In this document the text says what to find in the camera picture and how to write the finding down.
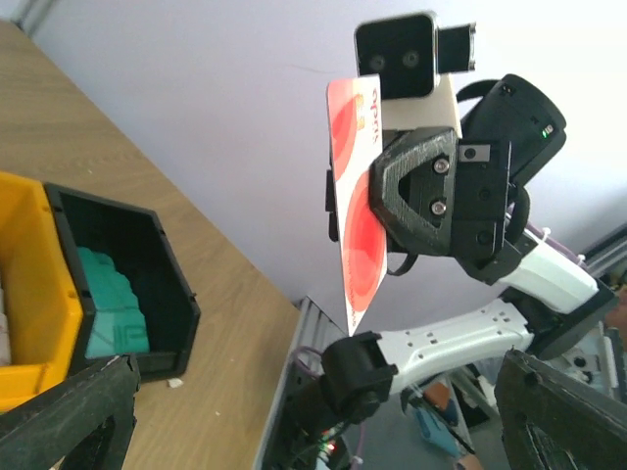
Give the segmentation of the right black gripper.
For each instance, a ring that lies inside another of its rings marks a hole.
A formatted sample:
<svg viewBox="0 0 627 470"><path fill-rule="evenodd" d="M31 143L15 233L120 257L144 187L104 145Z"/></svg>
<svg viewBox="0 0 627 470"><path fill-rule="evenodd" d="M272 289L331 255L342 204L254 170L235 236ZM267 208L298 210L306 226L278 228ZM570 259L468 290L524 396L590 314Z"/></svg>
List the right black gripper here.
<svg viewBox="0 0 627 470"><path fill-rule="evenodd" d="M459 143L451 127L383 132L368 201L388 252L453 258L462 248L463 270L493 285L532 249L525 186L563 147L566 119L512 73L471 83L457 98L476 102L461 120Z"/></svg>

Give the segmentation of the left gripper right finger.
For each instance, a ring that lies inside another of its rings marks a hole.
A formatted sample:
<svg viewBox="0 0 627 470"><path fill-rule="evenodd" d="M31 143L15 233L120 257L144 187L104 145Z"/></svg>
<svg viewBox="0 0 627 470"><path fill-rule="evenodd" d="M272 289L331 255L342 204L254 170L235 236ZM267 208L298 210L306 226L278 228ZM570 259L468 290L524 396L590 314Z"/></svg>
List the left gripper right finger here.
<svg viewBox="0 0 627 470"><path fill-rule="evenodd" d="M495 396L512 469L624 469L626 405L535 357L506 353Z"/></svg>

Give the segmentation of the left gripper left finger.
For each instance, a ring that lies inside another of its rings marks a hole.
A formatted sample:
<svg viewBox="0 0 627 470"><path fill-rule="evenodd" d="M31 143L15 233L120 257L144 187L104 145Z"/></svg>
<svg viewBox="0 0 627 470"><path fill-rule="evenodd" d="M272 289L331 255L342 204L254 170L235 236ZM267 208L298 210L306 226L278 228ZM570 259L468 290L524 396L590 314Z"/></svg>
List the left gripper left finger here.
<svg viewBox="0 0 627 470"><path fill-rule="evenodd" d="M3 469L121 469L136 425L134 355L100 359L1 415Z"/></svg>

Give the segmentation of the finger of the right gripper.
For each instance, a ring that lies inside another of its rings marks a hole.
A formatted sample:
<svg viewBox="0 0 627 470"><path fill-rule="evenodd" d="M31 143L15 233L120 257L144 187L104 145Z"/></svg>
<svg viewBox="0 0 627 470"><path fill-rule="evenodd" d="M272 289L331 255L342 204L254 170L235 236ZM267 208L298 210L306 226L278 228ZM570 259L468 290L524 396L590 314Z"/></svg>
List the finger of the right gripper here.
<svg viewBox="0 0 627 470"><path fill-rule="evenodd" d="M326 172L325 181L325 211L328 214L328 237L333 243L337 243L339 239L338 235L338 222L336 212L336 199L334 188L333 171L329 168Z"/></svg>

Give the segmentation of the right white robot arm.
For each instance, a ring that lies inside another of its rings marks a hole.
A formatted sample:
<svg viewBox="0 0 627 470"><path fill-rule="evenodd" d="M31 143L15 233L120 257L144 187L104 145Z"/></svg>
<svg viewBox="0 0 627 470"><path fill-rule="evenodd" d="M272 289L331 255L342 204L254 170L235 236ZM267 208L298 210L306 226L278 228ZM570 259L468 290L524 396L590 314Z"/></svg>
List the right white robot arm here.
<svg viewBox="0 0 627 470"><path fill-rule="evenodd" d="M449 92L473 100L450 125L392 118L377 75L329 83L329 235L340 250L349 334L321 355L322 374L293 399L308 434L358 424L424 379L510 349L558 357L614 305L614 294L530 227L526 183L561 149L566 120L535 85L508 74ZM359 333L387 256L456 260L504 292L470 313L422 328Z"/></svg>

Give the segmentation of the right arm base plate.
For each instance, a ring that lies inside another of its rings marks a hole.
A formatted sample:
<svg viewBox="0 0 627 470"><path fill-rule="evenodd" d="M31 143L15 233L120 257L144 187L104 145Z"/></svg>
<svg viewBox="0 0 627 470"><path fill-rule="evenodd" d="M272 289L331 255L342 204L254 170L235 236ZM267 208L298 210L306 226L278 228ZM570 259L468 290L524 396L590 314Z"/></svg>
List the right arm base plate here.
<svg viewBox="0 0 627 470"><path fill-rule="evenodd" d="M326 379L291 363L256 463L258 469L330 469L348 466L343 434L351 423L324 397Z"/></svg>

